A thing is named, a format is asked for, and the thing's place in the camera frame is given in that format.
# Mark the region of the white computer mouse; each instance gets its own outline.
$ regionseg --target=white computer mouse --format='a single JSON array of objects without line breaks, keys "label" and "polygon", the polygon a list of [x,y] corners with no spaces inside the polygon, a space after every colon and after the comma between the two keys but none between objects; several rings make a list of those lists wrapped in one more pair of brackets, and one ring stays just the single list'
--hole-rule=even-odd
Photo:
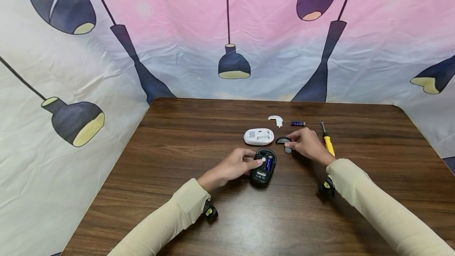
[{"label": "white computer mouse", "polygon": [[252,128],[243,135],[243,140],[248,145],[268,145],[274,139],[272,130],[268,128]]}]

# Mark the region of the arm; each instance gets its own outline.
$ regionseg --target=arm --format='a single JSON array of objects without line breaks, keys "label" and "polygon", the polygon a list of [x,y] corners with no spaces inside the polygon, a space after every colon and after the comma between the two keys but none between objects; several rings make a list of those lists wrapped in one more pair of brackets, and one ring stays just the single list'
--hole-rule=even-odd
[{"label": "arm", "polygon": [[196,179],[186,182],[172,198],[141,221],[108,256],[154,256],[182,230],[194,224],[210,195]]},{"label": "arm", "polygon": [[455,251],[407,208],[347,159],[336,159],[309,128],[288,135],[286,146],[326,166],[335,190],[355,207],[399,255],[454,256]]},{"label": "arm", "polygon": [[262,160],[253,160],[254,155],[249,149],[235,149],[198,180],[186,182],[167,203],[132,229],[108,256],[155,256],[177,234],[196,222],[210,198],[207,192],[261,166]]}]

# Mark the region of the hand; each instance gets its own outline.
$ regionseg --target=hand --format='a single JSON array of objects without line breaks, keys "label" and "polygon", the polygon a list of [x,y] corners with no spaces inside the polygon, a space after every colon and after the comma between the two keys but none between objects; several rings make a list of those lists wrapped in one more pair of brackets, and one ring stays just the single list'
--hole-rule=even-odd
[{"label": "hand", "polygon": [[207,171],[197,181],[207,192],[224,186],[228,181],[262,165],[262,160],[253,160],[255,154],[251,149],[234,149],[221,163]]},{"label": "hand", "polygon": [[315,160],[323,166],[328,166],[336,160],[320,141],[314,130],[309,128],[301,128],[295,132],[288,134],[287,137],[292,142],[286,143],[285,146],[294,149],[303,156]]}]

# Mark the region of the person's left hand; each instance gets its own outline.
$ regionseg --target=person's left hand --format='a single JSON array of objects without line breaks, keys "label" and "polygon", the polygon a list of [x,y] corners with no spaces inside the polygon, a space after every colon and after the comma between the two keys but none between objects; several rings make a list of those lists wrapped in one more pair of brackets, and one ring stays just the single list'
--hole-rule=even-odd
[{"label": "person's left hand", "polygon": [[207,192],[224,186],[228,181],[262,165],[262,160],[253,160],[255,154],[251,149],[234,149],[221,163],[207,171],[197,181]]}]

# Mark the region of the screwdriver handle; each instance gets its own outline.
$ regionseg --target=screwdriver handle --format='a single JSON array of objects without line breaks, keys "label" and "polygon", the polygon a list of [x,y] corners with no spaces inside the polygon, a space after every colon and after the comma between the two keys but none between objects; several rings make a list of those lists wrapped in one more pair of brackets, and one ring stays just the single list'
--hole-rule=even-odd
[{"label": "screwdriver handle", "polygon": [[324,136],[324,141],[325,141],[325,147],[327,148],[327,150],[333,156],[335,156],[335,150],[333,150],[333,145],[332,145],[332,142],[330,141],[330,137],[329,136]]}]

